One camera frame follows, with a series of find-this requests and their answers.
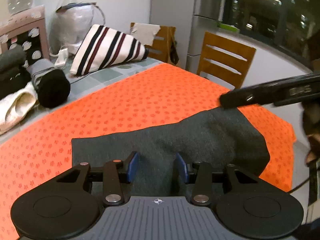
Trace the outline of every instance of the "white towel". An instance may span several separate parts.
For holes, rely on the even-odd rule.
[[[131,30],[131,35],[143,45],[152,46],[153,40],[160,30],[159,25],[135,23]]]
[[[20,122],[37,101],[37,93],[29,82],[25,88],[0,100],[0,134]]]

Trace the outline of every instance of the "hand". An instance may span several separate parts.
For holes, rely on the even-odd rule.
[[[302,103],[303,129],[310,143],[310,151],[306,157],[306,164],[317,161],[320,158],[320,99]]]

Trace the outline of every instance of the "gray towel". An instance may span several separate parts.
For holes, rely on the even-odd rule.
[[[192,185],[175,178],[173,161],[183,152],[192,161],[201,160],[222,171],[238,164],[259,176],[270,160],[264,137],[238,109],[215,108],[175,124],[114,133],[96,138],[72,139],[72,164],[89,162],[92,167],[124,160],[132,151],[140,153],[139,169],[131,185],[123,185],[125,197],[190,195]],[[216,195],[221,185],[213,186]],[[101,192],[101,185],[94,187]]]
[[[3,52],[0,54],[0,72],[7,71],[13,66],[22,66],[26,58],[26,53],[21,45]]]
[[[38,60],[27,68],[31,75],[32,84],[36,90],[38,89],[41,78],[54,69],[56,69],[54,64],[46,58]]]

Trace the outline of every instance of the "paper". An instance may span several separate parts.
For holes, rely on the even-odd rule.
[[[160,30],[159,25],[135,23],[131,30],[131,35],[143,45],[152,46],[153,40]]]

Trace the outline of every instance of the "rolled black towel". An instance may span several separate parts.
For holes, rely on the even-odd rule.
[[[12,66],[22,66],[26,61],[26,53],[21,45],[17,45],[13,49],[9,49],[0,54],[0,72],[7,71]]]
[[[41,106],[54,108],[67,100],[70,94],[70,83],[64,72],[56,69],[52,62],[40,59],[28,67],[28,71]]]
[[[67,100],[70,83],[62,70],[55,69],[41,78],[36,91],[41,106],[54,108]]]

